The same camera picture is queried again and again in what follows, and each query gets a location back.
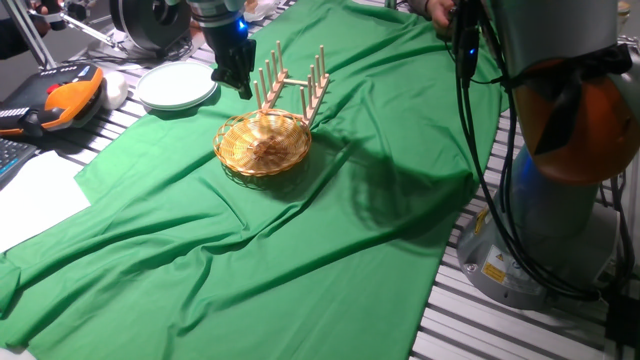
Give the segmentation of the hand with brown sleeve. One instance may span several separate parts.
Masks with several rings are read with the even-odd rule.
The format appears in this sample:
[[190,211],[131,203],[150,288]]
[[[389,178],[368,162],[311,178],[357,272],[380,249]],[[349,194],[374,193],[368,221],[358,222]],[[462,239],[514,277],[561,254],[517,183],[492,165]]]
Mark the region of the hand with brown sleeve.
[[451,29],[451,11],[455,7],[453,0],[428,0],[426,3],[426,11],[436,32],[443,37],[450,37]]

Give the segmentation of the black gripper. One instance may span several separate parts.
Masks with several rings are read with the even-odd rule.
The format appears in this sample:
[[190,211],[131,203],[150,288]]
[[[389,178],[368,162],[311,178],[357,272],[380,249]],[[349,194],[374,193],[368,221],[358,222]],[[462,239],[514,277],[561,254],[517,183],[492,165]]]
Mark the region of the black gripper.
[[244,19],[236,19],[218,27],[204,27],[203,34],[213,50],[216,68],[211,79],[225,85],[241,85],[238,95],[251,99],[253,92],[249,76],[255,64],[256,41],[249,38]]

